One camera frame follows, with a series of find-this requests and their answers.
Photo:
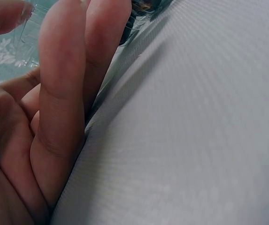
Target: palm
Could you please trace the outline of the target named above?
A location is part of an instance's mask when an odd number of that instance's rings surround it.
[[[23,4],[0,0],[0,33]],[[0,212],[12,221],[49,219],[130,8],[130,0],[92,0],[85,13],[78,0],[60,0],[41,27],[40,68],[0,84]]]

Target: white fabric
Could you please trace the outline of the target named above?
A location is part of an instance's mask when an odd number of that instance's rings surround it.
[[[269,225],[269,0],[176,0],[112,65],[53,225]]]

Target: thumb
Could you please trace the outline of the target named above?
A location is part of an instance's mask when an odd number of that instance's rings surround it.
[[[39,36],[38,130],[31,165],[38,185],[52,207],[77,158],[84,136],[86,6],[80,0],[59,0],[48,11]]]
[[[0,34],[14,29],[32,12],[32,5],[23,0],[0,0]]]

